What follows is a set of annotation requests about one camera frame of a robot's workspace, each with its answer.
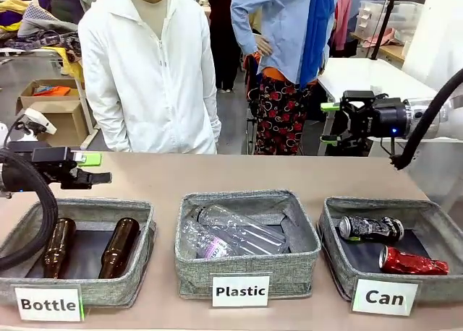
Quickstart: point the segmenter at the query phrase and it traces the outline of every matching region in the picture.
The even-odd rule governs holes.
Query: green clip
[[[82,160],[77,163],[79,167],[97,167],[101,166],[100,152],[83,152]]]
[[[320,104],[322,112],[339,111],[339,103],[325,102]]]
[[[322,137],[320,137],[320,142],[326,144],[326,145],[332,145],[336,147],[338,145],[338,142],[341,138],[339,136],[334,136],[332,134],[327,134]]]

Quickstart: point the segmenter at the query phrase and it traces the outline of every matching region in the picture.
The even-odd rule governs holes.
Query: floral pants
[[[264,77],[260,85],[256,155],[296,155],[312,86]]]

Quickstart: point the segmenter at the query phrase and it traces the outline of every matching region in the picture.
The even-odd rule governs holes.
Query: plastic bottle
[[[75,222],[69,218],[59,218],[43,254],[44,278],[63,278],[74,243],[74,235]]]
[[[135,244],[140,225],[135,219],[122,218],[116,224],[113,236],[101,256],[101,271],[98,278],[119,278],[124,273]]]
[[[281,254],[288,249],[283,233],[223,206],[199,207],[194,212],[201,225],[225,241],[230,238],[244,255]]]
[[[188,245],[196,251],[199,258],[214,259],[239,255],[239,252],[230,244],[214,236],[204,226],[192,218],[183,220],[182,232]]]

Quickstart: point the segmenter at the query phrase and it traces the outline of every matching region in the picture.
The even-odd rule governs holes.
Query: pink garment
[[[383,36],[383,39],[381,40],[381,45],[384,46],[385,44],[394,42],[395,34],[396,34],[395,29],[393,29],[392,27],[388,27],[384,31],[384,36]],[[376,43],[378,42],[378,37],[379,37],[379,34],[374,35],[373,37],[367,38],[365,42],[363,42],[362,47],[369,48],[369,47],[376,46]]]
[[[336,31],[333,35],[333,45],[337,51],[344,50],[347,38],[347,25],[349,24],[350,7],[352,0],[339,0],[338,1],[338,17],[336,20]]]

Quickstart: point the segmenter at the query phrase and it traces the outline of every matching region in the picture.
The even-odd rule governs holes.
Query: white paper sign
[[[80,322],[78,288],[14,288],[22,320]]]
[[[214,277],[213,307],[267,306],[270,276]]]
[[[359,279],[352,311],[408,317],[418,284]]]

